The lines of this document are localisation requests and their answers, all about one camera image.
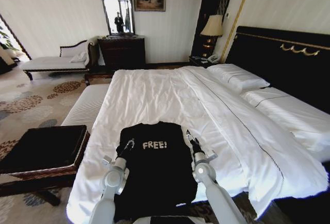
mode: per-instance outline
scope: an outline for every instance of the black t-shirt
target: black t-shirt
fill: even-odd
[[[129,176],[121,195],[115,196],[116,219],[169,215],[177,204],[190,203],[197,183],[181,127],[159,122],[125,128],[118,154],[131,139],[134,147],[126,158]]]

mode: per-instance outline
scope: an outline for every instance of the nightstand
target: nightstand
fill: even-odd
[[[211,63],[207,60],[202,60],[200,57],[197,56],[189,56],[189,62],[192,66],[208,68],[210,66],[214,66],[218,63]]]

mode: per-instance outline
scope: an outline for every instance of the patterned carpet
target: patterned carpet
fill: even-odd
[[[33,73],[33,76],[31,82],[18,67],[0,75],[0,159],[27,129],[60,125],[86,87],[84,73]],[[108,82],[108,79],[98,79],[92,83]],[[0,183],[12,179],[1,175]],[[65,212],[70,191],[70,188],[53,191],[61,198],[61,204],[57,207],[32,194],[2,197],[0,224],[70,223]],[[247,194],[240,194],[234,200],[248,223],[291,223],[275,204],[270,206],[260,221],[254,221],[255,213]],[[193,204],[186,212],[203,217],[208,222],[218,223],[208,203]]]

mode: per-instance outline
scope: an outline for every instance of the chaise lounge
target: chaise lounge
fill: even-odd
[[[89,71],[99,57],[97,37],[81,41],[73,46],[61,46],[59,57],[39,57],[28,61],[20,66],[32,81],[31,72],[75,72]],[[82,52],[86,52],[86,60],[79,59],[78,62],[71,62]]]

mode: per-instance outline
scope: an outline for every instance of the black headboard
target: black headboard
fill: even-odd
[[[226,63],[330,114],[330,35],[239,26]]]

